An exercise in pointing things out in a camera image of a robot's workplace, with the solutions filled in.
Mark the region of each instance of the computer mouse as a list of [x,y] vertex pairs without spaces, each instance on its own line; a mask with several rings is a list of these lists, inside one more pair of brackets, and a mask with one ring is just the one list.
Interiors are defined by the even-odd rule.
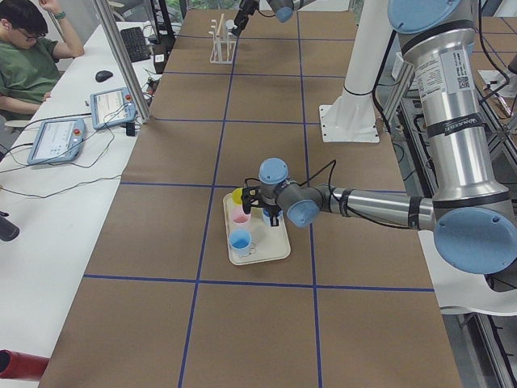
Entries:
[[97,81],[97,82],[104,82],[108,78],[111,78],[111,77],[113,77],[113,73],[111,71],[109,71],[109,70],[100,70],[95,75],[95,81]]

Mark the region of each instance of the man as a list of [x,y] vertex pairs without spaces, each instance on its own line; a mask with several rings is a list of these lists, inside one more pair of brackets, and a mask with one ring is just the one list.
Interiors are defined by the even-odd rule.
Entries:
[[30,0],[0,0],[0,115],[28,120],[59,79],[56,62],[80,57],[84,48],[57,0],[39,0],[63,32],[58,43],[44,38],[47,23]]

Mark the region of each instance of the keyboard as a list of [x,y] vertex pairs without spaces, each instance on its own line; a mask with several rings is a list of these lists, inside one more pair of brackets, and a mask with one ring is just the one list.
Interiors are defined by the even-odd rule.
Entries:
[[124,30],[120,30],[120,35],[128,50],[131,62],[144,61],[151,58],[147,43],[145,42],[144,32],[141,28],[125,28]]

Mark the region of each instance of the green shirt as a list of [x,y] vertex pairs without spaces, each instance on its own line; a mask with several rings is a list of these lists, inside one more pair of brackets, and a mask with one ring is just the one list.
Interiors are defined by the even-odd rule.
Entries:
[[[52,53],[57,42],[38,39],[29,49],[0,40],[0,95],[27,103],[42,103],[59,79]],[[0,110],[6,120],[29,120],[32,115]]]

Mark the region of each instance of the man's hair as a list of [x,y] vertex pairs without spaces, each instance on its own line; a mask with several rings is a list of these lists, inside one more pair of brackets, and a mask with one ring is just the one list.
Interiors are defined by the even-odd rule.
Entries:
[[31,0],[0,0],[0,19],[7,19],[13,28],[23,28],[29,34],[48,33],[47,22]]

